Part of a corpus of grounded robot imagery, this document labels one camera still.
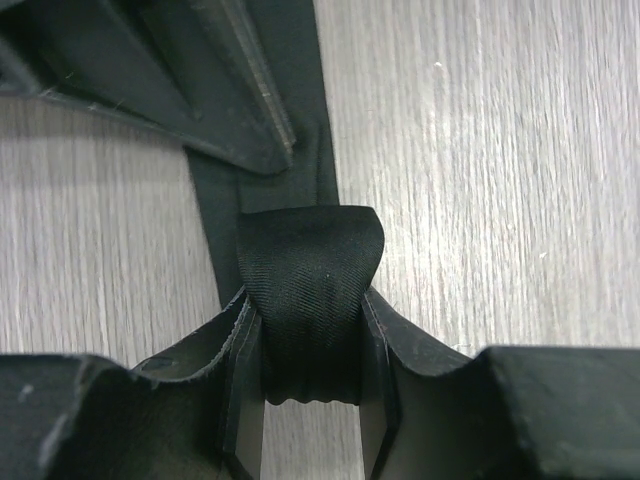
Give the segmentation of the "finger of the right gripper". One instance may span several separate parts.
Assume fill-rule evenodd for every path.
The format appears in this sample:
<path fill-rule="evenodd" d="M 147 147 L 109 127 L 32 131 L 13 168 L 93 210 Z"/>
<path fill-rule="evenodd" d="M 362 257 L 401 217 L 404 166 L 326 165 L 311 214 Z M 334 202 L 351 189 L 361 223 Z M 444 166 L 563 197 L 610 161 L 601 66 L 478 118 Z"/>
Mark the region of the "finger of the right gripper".
<path fill-rule="evenodd" d="M 242 1 L 5 1 L 1 90 L 165 133 L 246 171 L 296 137 Z"/>

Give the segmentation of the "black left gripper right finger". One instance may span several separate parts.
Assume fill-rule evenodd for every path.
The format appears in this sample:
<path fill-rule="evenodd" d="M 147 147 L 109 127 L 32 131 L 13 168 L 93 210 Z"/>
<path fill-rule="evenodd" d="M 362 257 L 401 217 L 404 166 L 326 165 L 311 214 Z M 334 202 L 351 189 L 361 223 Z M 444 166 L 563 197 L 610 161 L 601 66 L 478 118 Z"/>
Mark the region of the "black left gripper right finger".
<path fill-rule="evenodd" d="M 370 479 L 635 479 L 635 349 L 493 346 L 469 358 L 362 302 Z"/>

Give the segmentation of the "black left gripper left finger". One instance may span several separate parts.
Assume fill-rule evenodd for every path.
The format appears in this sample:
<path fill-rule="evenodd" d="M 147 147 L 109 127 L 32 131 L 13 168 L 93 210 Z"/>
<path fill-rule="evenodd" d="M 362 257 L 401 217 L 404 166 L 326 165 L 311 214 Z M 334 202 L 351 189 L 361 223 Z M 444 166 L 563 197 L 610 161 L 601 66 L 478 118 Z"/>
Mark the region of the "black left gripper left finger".
<path fill-rule="evenodd" d="M 260 318 L 245 292 L 133 369 L 91 354 L 1 358 L 5 479 L 256 479 Z"/>

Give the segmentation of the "black tie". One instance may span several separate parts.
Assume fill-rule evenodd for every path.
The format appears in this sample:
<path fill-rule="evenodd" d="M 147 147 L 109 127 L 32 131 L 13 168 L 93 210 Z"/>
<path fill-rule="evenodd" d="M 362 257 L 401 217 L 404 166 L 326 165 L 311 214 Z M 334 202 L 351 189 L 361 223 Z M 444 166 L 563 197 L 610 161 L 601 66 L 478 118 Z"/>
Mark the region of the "black tie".
<path fill-rule="evenodd" d="M 219 298 L 247 293 L 262 319 L 268 402 L 361 400 L 361 303 L 384 234 L 339 202 L 314 6 L 216 1 L 207 25 L 273 141 L 270 175 L 189 151 Z"/>

